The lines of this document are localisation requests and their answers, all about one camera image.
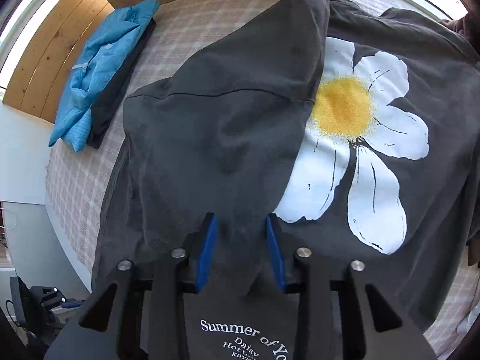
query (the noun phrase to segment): daisy print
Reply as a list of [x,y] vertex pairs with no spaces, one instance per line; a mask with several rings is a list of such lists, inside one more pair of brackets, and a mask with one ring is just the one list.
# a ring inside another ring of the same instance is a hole
[[326,38],[315,105],[274,213],[288,223],[320,218],[333,201],[353,147],[356,167],[347,205],[350,230],[364,244],[392,254],[405,240],[407,220],[397,177],[376,152],[423,158],[429,151],[428,127],[417,115],[390,105],[409,91],[405,63],[379,51],[353,66],[354,52],[352,42]]

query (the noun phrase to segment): plaid tablecloth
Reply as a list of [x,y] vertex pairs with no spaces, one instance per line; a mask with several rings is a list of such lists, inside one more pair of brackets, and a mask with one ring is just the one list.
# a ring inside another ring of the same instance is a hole
[[[162,5],[155,15],[157,27],[143,50],[127,95],[138,88],[172,76],[196,51],[237,30],[278,0],[177,0]],[[354,0],[372,14],[402,0]],[[75,153],[59,140],[47,168],[46,189],[58,222],[77,254],[92,270],[100,208],[109,177],[125,135],[122,107],[99,150],[87,147]],[[439,319],[426,333],[438,353],[455,341],[455,329],[467,314],[478,283],[478,270],[460,267]]]

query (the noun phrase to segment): black clamp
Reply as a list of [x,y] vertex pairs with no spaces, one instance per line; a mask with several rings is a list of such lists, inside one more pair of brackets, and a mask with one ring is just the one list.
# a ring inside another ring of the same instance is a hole
[[[188,360],[183,293],[205,285],[217,238],[217,219],[207,214],[183,246],[156,262],[124,260],[84,302],[51,345],[45,360]],[[293,360],[336,356],[332,291],[338,293],[344,360],[434,360],[435,353],[396,297],[375,284],[360,261],[333,279],[338,264],[316,255],[282,232],[274,214],[266,239],[275,278],[284,293],[299,293]],[[140,349],[143,293],[152,291],[148,354]]]
[[293,360],[333,360],[335,330],[332,291],[338,293],[344,360],[435,360],[422,332],[397,297],[370,277],[368,267],[353,261],[344,280],[333,280],[338,261],[313,253],[282,232],[275,214],[267,216],[267,245],[281,290],[299,293]]
[[[183,293],[206,284],[217,239],[208,213],[182,247],[151,263],[120,261],[53,342],[45,360],[188,359]],[[148,355],[140,349],[143,295],[152,291]]]

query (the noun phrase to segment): yellow flower center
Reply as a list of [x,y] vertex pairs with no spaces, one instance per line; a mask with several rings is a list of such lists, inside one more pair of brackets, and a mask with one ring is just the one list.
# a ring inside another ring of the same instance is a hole
[[354,139],[374,121],[368,86],[355,76],[334,78],[318,87],[311,121],[325,135]]

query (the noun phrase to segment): cable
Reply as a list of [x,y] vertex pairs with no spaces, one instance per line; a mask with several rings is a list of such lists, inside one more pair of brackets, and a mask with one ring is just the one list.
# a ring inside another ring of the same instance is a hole
[[11,317],[10,311],[8,310],[8,302],[10,302],[13,306],[14,306],[14,303],[9,299],[5,301],[5,309],[7,310],[7,314],[10,317],[10,320],[15,324],[15,326],[21,327],[20,324],[17,321],[14,321],[14,319]]
[[10,227],[0,226],[0,228],[5,229],[5,230],[10,230],[10,229],[13,229],[15,226],[17,226],[18,217],[17,217],[17,214],[16,214],[14,211],[9,210],[8,208],[3,208],[3,207],[0,207],[0,210],[2,210],[2,211],[10,211],[10,212],[13,214],[13,216],[15,217],[15,224],[14,224],[13,226],[10,226]]

